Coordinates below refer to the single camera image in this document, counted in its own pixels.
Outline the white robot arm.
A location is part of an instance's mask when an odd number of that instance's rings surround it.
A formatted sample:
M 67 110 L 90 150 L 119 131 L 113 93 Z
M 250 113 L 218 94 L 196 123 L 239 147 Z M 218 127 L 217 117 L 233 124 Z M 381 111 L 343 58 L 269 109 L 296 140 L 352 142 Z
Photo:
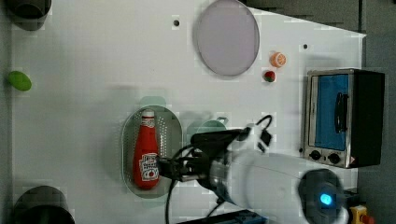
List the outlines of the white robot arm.
M 269 224 L 347 224 L 341 178 L 305 159 L 259 150 L 210 157 L 196 152 L 159 158 L 160 175 L 195 180 L 219 199 L 267 218 Z

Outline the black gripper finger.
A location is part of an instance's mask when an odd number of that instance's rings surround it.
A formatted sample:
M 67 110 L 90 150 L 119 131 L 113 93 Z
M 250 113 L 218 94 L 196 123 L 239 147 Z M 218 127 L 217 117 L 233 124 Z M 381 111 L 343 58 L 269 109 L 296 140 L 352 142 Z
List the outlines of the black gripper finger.
M 171 158 L 161 158 L 157 157 L 156 158 L 157 164 L 159 166 L 164 166 L 164 165 L 170 165 L 172 166 L 174 164 L 174 161 Z
M 169 178 L 169 179 L 174 179 L 174 170 L 172 167 L 159 167 L 159 175 Z

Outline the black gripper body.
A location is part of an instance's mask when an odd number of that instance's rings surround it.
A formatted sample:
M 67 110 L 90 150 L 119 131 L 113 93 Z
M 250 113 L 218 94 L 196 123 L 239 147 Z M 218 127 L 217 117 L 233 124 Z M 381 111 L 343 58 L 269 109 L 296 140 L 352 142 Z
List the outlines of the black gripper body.
M 211 160 L 204 152 L 194 150 L 187 156 L 175 156 L 170 160 L 171 176 L 180 182 L 208 179 Z

